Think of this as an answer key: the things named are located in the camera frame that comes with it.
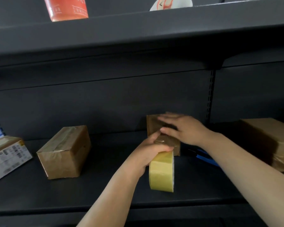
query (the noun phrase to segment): packing tape roll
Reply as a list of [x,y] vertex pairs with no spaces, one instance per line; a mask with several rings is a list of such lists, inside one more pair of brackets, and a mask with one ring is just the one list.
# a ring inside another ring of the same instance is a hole
[[174,152],[160,152],[149,164],[151,189],[174,192]]

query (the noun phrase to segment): shelving unit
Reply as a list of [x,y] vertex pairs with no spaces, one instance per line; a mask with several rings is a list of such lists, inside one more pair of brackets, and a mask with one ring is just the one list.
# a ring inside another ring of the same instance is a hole
[[[146,114],[284,121],[284,0],[206,1],[0,27],[5,133],[35,154],[61,127],[84,124],[93,145],[78,178],[47,180],[34,157],[1,179],[0,226],[78,223],[146,138]],[[245,216],[256,214],[223,171],[184,155],[173,194],[150,190],[145,173],[128,220]]]

